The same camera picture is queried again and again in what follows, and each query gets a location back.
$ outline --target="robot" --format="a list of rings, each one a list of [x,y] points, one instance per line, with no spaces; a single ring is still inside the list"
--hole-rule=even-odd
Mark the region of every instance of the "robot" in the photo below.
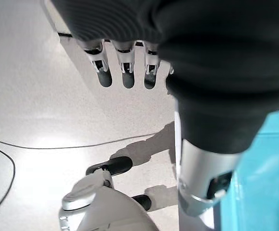
[[[159,60],[170,62],[166,87],[181,128],[179,204],[196,217],[218,203],[267,114],[279,110],[279,0],[52,2],[102,86],[112,83],[104,39],[116,48],[126,88],[136,81],[135,41],[143,41],[147,89]]]

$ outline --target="blue fabric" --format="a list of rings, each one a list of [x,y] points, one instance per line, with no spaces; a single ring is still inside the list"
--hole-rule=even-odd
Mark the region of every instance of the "blue fabric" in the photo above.
[[[243,155],[221,202],[223,231],[279,231],[279,112]]]

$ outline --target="silver metal part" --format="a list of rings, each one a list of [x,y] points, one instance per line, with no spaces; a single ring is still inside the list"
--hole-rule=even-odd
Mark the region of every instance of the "silver metal part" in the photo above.
[[[202,150],[187,140],[182,141],[178,198],[184,212],[196,217],[215,205],[226,194],[220,189],[207,199],[212,179],[234,171],[241,154],[217,154]]]
[[[64,210],[75,210],[90,205],[96,191],[110,182],[113,185],[109,171],[97,169],[93,174],[89,174],[76,183],[70,193],[64,196],[62,206]]]
[[[109,70],[109,64],[107,60],[107,54],[104,47],[104,40],[92,40],[83,42],[78,40],[78,44],[85,50],[91,64],[95,68],[96,72],[107,72]],[[96,65],[97,61],[101,61],[102,67]]]
[[[145,73],[150,74],[151,71],[149,71],[149,66],[153,65],[153,74],[156,75],[160,66],[160,59],[159,56],[156,54],[158,45],[146,41],[143,44],[145,49]]]
[[[169,74],[172,75],[174,73],[174,68],[173,66],[171,65],[170,68],[169,68]]]
[[[116,49],[118,62],[122,73],[126,73],[124,64],[129,64],[129,71],[128,71],[129,73],[133,73],[134,71],[134,60],[135,60],[134,43],[135,43],[134,41],[129,41],[129,42],[112,41],[112,44]]]

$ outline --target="robotic hand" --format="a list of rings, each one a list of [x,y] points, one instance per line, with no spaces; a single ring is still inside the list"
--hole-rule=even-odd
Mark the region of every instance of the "robotic hand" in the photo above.
[[[127,88],[134,41],[144,41],[146,88],[155,85],[158,58],[171,63],[166,86],[181,121],[179,203],[191,216],[217,203],[241,153],[279,110],[279,0],[52,2],[104,87],[112,78],[103,39],[113,41]]]
[[[158,231],[145,210],[146,195],[132,198],[114,189],[112,176],[132,167],[129,157],[93,165],[86,176],[64,196],[59,221],[62,231]]]

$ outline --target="silver metal cylinder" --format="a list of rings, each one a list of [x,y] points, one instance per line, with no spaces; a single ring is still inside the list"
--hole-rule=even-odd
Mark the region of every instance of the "silver metal cylinder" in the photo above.
[[[209,188],[217,179],[234,171],[241,154],[218,154],[202,150],[186,139],[182,141],[180,175],[178,180],[179,203],[186,214],[196,217],[226,195],[228,185],[216,187],[211,198]]]

